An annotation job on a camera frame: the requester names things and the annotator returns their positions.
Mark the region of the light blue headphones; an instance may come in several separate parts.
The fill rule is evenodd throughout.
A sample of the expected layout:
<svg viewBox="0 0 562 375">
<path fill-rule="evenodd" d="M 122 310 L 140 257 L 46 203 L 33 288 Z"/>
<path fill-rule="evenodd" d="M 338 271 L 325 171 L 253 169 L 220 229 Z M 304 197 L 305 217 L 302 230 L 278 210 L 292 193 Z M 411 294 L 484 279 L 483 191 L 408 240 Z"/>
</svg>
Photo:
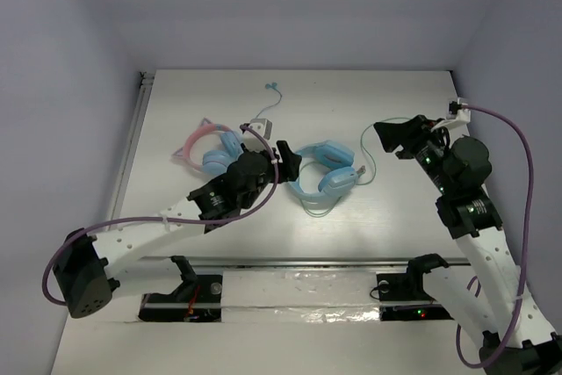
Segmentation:
<svg viewBox="0 0 562 375">
<path fill-rule="evenodd" d="M 348 194 L 358 183 L 359 171 L 353 167 L 355 153 L 341 143 L 326 140 L 308 144 L 297 150 L 296 154 L 312 157 L 313 163 L 329 169 L 318 183 L 316 192 L 305 192 L 299 177 L 288 183 L 291 194 L 303 202 L 324 204 L 337 200 Z"/>
</svg>

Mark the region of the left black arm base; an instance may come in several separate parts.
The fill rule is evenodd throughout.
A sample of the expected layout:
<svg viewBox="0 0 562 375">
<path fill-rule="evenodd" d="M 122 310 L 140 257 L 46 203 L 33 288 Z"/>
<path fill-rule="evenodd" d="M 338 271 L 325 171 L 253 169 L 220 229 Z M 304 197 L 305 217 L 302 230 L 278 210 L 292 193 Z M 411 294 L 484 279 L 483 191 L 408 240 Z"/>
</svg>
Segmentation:
<svg viewBox="0 0 562 375">
<path fill-rule="evenodd" d="M 144 294 L 138 318 L 144 322 L 221 322 L 223 275 L 198 275 L 184 256 L 172 256 L 170 261 L 179 269 L 181 283 L 166 294 Z"/>
</svg>

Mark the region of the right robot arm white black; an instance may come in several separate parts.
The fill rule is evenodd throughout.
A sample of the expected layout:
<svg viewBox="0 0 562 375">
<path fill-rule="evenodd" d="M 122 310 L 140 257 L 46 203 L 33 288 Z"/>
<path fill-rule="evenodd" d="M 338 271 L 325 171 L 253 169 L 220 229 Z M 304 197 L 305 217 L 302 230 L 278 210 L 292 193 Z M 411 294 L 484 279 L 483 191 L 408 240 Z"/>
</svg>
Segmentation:
<svg viewBox="0 0 562 375">
<path fill-rule="evenodd" d="M 471 136 L 450 139 L 445 119 L 418 115 L 403 123 L 377 122 L 387 153 L 416 160 L 440 192 L 438 216 L 469 261 L 478 297 L 456 280 L 437 254 L 409 261 L 405 286 L 417 299 L 436 300 L 479 349 L 467 367 L 487 374 L 555 374 L 561 369 L 561 336 L 539 310 L 515 263 L 503 223 L 487 196 L 489 151 Z"/>
</svg>

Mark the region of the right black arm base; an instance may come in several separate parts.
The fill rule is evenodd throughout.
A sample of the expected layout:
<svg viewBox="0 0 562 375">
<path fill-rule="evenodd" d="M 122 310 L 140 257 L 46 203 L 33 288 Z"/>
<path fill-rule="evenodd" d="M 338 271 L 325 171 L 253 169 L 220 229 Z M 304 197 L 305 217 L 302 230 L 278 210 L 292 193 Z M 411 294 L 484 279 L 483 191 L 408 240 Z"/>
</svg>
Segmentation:
<svg viewBox="0 0 562 375">
<path fill-rule="evenodd" d="M 438 254 L 408 261 L 404 272 L 379 273 L 370 297 L 379 302 L 382 321 L 444 321 L 450 314 L 423 290 L 423 276 L 449 264 Z"/>
</svg>

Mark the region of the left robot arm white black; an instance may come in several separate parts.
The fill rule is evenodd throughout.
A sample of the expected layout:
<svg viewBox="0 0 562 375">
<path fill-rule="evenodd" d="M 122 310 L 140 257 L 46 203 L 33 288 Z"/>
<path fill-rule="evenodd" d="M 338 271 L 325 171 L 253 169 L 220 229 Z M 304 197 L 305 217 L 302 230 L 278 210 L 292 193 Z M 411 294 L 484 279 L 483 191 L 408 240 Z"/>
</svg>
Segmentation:
<svg viewBox="0 0 562 375">
<path fill-rule="evenodd" d="M 98 312 L 124 288 L 121 275 L 131 264 L 186 238 L 190 225 L 209 233 L 256 213 L 265 205 L 258 198 L 262 191 L 273 193 L 279 184 L 295 181 L 301 161 L 286 141 L 260 152 L 245 150 L 226 173 L 155 216 L 109 220 L 71 232 L 44 271 L 56 278 L 59 305 L 74 319 Z"/>
</svg>

